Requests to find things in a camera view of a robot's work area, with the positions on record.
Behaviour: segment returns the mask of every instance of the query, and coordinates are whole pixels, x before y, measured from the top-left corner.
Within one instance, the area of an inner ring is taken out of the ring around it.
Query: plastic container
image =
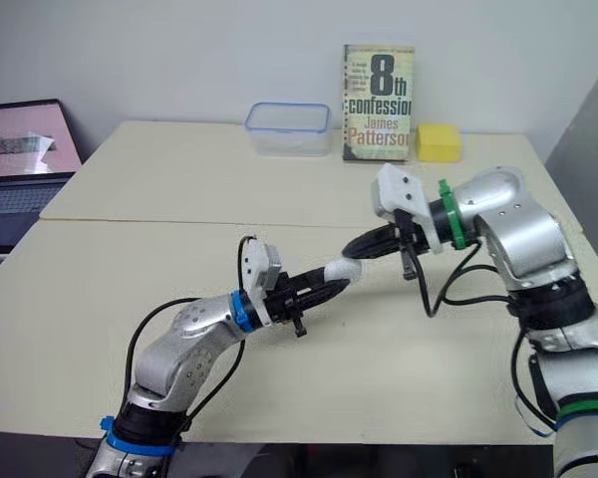
[[[259,154],[324,156],[330,152],[330,109],[326,105],[257,103],[244,126]]]

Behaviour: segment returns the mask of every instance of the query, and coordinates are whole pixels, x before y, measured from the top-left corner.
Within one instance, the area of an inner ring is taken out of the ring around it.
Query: white table
[[[338,136],[333,134],[335,145]],[[561,221],[580,229],[527,139],[467,134],[458,163],[413,162],[430,200],[496,165],[520,168],[529,189]],[[46,219],[99,219],[326,227],[375,227],[370,184],[380,163],[258,156],[243,127],[125,122],[42,211]]]
[[[0,431],[100,435],[121,400],[128,340],[173,298],[235,288],[235,246],[255,232],[298,273],[337,255],[362,229],[41,221],[0,267]],[[572,236],[594,298],[598,259]],[[426,256],[436,292],[460,253]],[[481,254],[480,260],[486,260]],[[292,326],[249,339],[244,362],[186,438],[230,442],[538,443],[512,405],[515,319],[502,305],[423,313],[400,260]],[[486,273],[455,295],[497,293]],[[162,333],[174,311],[148,327]],[[223,375],[235,350],[213,369]]]
[[[459,185],[497,164],[522,169],[562,221],[598,302],[598,258],[523,136],[467,135],[462,162],[407,168],[432,199],[439,178]],[[123,124],[0,267],[0,431],[100,436],[101,416],[121,400],[128,340],[149,310],[235,288],[235,247],[245,233],[277,245],[290,273],[328,262],[384,224],[369,199],[379,167],[345,164],[338,153],[259,157],[238,126]],[[423,258],[433,294],[462,257],[446,249]],[[308,312],[301,340],[290,326],[253,335],[238,374],[187,438],[543,442],[512,405],[515,319],[483,304],[429,320],[400,268],[397,256],[372,262],[362,284]],[[486,273],[453,290],[500,292]],[[149,326],[139,348],[172,317]],[[234,352],[213,369],[211,385]]]

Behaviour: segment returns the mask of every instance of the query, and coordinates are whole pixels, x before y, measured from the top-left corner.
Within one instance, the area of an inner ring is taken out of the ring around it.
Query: gray panel
[[[547,169],[598,253],[598,81],[549,156]]]

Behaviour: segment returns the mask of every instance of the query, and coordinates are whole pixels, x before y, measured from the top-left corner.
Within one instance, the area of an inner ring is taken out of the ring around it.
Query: book cover
[[[413,47],[344,47],[344,160],[407,158],[414,58]]]

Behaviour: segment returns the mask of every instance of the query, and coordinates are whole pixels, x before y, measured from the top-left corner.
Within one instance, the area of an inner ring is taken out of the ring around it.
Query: yellow sponge
[[[460,160],[460,134],[450,124],[419,124],[417,155],[420,161],[454,162]]]

